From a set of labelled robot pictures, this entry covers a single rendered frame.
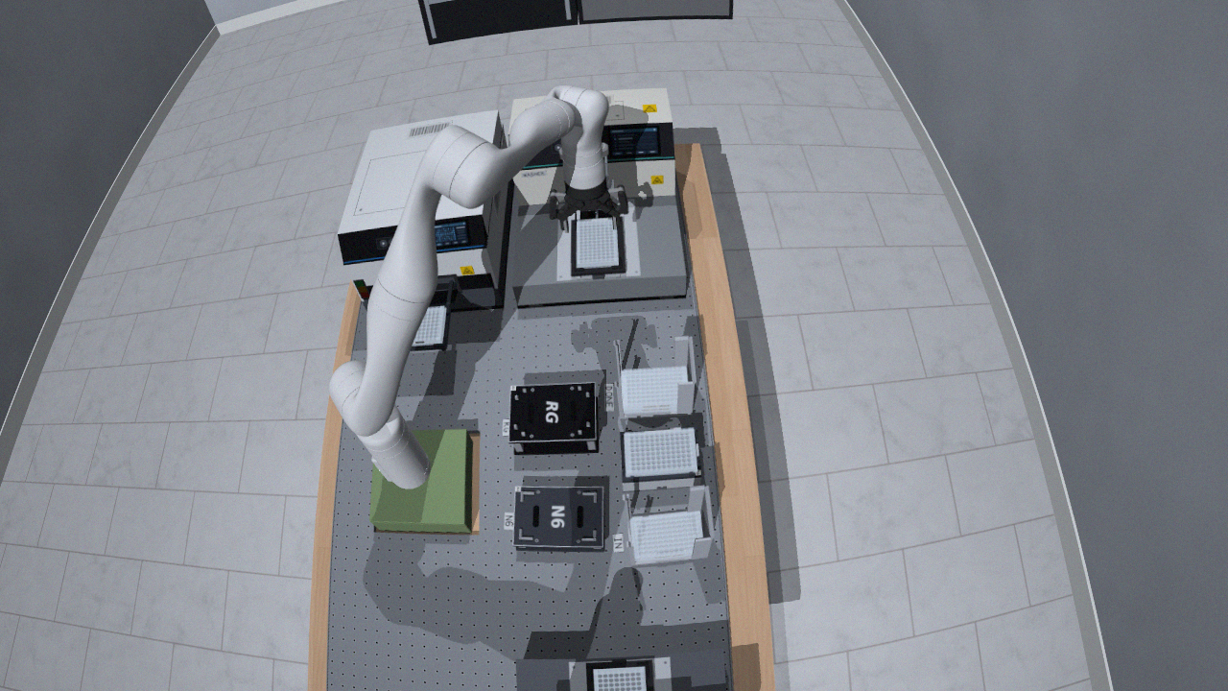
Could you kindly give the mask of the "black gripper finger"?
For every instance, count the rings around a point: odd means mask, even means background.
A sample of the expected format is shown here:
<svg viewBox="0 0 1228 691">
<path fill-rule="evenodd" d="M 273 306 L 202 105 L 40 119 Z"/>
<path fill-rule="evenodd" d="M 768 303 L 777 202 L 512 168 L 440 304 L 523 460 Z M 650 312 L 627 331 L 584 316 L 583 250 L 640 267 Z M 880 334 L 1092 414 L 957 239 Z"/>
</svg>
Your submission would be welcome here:
<svg viewBox="0 0 1228 691">
<path fill-rule="evenodd" d="M 602 204 L 598 200 L 592 200 L 591 204 L 596 207 L 599 207 L 602 214 L 610 214 L 613 230 L 616 230 L 616 226 L 620 226 L 620 214 L 628 214 L 626 189 L 621 184 L 619 184 L 616 185 L 615 189 L 608 189 L 608 191 L 610 196 L 615 198 L 615 200 L 620 203 L 620 205 L 616 205 L 616 203 L 612 203 L 610 198 L 604 204 Z"/>
<path fill-rule="evenodd" d="M 561 230 L 565 230 L 565 233 L 569 233 L 569 216 L 572 216 L 572 214 L 576 214 L 580 207 L 583 207 L 583 201 L 575 203 L 572 206 L 569 203 L 565 203 L 562 207 L 556 209 L 558 203 L 564 200 L 565 194 L 566 193 L 556 193 L 555 189 L 550 191 L 550 220 L 558 218 Z"/>
</svg>

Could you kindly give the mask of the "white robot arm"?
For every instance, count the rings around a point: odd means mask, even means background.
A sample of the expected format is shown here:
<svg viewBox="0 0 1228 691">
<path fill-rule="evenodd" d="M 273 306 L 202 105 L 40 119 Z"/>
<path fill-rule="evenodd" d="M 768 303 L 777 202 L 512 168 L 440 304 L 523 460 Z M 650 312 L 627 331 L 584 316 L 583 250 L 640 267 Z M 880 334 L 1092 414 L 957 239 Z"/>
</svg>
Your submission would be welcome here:
<svg viewBox="0 0 1228 691">
<path fill-rule="evenodd" d="M 565 182 L 576 189 L 600 185 L 605 179 L 602 158 L 609 153 L 608 144 L 602 144 L 608 110 L 600 91 L 559 83 L 542 104 L 517 115 L 508 149 L 497 149 L 457 124 L 437 133 L 427 146 L 368 295 L 366 361 L 349 360 L 329 382 L 343 421 L 371 452 L 379 473 L 387 473 L 388 482 L 418 488 L 431 471 L 426 452 L 395 407 L 395 393 L 436 291 L 435 221 L 441 194 L 463 207 L 479 207 L 560 137 Z"/>
</svg>

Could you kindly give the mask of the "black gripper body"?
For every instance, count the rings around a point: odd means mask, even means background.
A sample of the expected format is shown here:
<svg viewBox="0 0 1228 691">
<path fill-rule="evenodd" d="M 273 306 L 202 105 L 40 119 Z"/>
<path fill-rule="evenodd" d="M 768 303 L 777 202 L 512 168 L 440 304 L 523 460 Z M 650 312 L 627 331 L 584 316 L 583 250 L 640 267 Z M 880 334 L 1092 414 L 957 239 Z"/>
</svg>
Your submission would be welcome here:
<svg viewBox="0 0 1228 691">
<path fill-rule="evenodd" d="M 565 191 L 566 194 L 564 198 L 565 203 L 573 205 L 575 203 L 583 201 L 583 207 L 578 209 L 580 214 L 583 214 L 583 211 L 588 210 L 597 211 L 597 209 L 599 209 L 591 204 L 592 200 L 598 200 L 602 204 L 604 204 L 610 198 L 610 194 L 608 191 L 608 185 L 605 185 L 605 179 L 602 180 L 600 185 L 596 185 L 589 189 L 576 189 L 569 185 L 566 182 L 565 182 L 565 188 L 566 188 Z"/>
</svg>

